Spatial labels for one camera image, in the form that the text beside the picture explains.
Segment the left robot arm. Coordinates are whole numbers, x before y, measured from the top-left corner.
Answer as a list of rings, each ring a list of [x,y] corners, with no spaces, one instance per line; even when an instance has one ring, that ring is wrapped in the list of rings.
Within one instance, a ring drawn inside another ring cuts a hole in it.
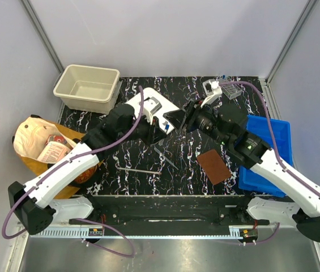
[[[40,117],[28,117],[18,126],[12,144],[36,178],[25,184],[15,181],[8,187],[10,212],[31,235],[52,223],[76,218],[97,223],[101,210],[88,198],[74,201],[56,196],[64,188],[73,187],[80,176],[88,173],[94,177],[93,171],[122,142],[140,139],[151,145],[168,137],[172,130],[163,113],[152,115],[140,103],[116,106],[81,138],[64,126]]]

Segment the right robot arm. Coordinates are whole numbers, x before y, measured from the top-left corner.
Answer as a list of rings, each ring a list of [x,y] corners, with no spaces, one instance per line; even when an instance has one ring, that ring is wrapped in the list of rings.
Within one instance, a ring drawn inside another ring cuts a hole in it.
[[[163,116],[176,129],[199,130],[223,145],[237,164],[267,179],[291,199],[278,202],[253,197],[236,210],[240,223],[281,223],[296,227],[305,237],[320,243],[320,186],[282,159],[275,146],[248,131],[245,113],[231,104],[213,110],[204,101],[191,101]]]

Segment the thermometer with red tip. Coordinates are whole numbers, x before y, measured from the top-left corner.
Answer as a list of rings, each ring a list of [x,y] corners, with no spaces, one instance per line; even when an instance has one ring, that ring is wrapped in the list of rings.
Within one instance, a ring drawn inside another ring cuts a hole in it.
[[[147,174],[152,174],[152,175],[161,175],[161,172],[142,170],[142,169],[122,168],[122,167],[117,167],[117,169],[120,171],[129,171],[129,172],[147,173]]]

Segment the clear test tube rack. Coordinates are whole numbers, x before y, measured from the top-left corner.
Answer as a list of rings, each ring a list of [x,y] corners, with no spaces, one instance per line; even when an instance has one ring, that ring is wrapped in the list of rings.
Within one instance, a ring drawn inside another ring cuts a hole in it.
[[[230,84],[229,82],[222,82],[221,89],[229,100],[235,99],[242,94],[242,88],[239,85]]]

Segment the beige plastic bin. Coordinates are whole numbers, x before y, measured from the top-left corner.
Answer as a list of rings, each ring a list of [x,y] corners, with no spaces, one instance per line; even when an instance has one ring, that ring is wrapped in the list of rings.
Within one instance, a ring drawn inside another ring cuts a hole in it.
[[[84,65],[68,65],[58,78],[53,90],[70,109],[109,113],[118,99],[120,72]]]

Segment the cloth bag with items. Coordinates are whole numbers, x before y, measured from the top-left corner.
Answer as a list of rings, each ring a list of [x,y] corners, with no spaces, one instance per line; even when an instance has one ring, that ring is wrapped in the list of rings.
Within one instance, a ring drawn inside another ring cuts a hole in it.
[[[63,159],[84,134],[31,115],[22,122],[12,139],[15,152],[37,176]]]

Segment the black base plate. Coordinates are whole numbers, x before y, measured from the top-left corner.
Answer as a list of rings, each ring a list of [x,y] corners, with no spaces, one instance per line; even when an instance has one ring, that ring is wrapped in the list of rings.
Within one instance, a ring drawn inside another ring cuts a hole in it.
[[[206,222],[227,225],[268,225],[246,212],[249,195],[85,195],[93,210],[75,216],[118,225],[127,222]]]

